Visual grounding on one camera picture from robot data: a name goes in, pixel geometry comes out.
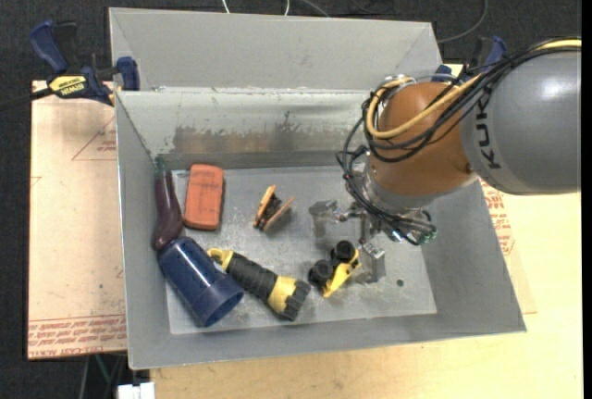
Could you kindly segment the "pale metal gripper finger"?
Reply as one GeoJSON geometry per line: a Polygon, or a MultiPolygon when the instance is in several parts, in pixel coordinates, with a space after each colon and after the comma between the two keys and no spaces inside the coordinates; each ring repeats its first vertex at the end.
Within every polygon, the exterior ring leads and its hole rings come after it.
{"type": "Polygon", "coordinates": [[[386,251],[383,248],[366,243],[362,246],[361,259],[364,268],[363,283],[375,283],[386,276],[386,251]]]}
{"type": "Polygon", "coordinates": [[[308,208],[308,212],[313,219],[315,236],[325,236],[328,223],[340,223],[347,219],[346,213],[335,199],[315,202],[308,208]]]}

